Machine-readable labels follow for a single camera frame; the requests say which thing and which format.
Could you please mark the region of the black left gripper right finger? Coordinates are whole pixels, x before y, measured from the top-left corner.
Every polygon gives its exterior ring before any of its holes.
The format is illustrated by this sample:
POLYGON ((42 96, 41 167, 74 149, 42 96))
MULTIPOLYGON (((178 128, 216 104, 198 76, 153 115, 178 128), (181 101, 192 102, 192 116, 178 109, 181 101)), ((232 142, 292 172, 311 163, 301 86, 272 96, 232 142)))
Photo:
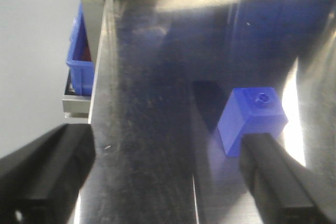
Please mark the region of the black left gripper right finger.
POLYGON ((242 138, 239 167, 263 223, 330 223, 331 186, 268 133, 242 138))

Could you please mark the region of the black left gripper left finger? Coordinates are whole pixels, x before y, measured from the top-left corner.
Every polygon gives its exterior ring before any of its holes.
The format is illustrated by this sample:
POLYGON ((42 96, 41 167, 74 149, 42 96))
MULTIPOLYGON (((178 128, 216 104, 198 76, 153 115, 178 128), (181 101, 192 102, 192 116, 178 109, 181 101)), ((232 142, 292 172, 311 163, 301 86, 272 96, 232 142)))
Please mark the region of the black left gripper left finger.
POLYGON ((67 223, 95 161, 89 124, 63 124, 1 158, 1 223, 67 223))

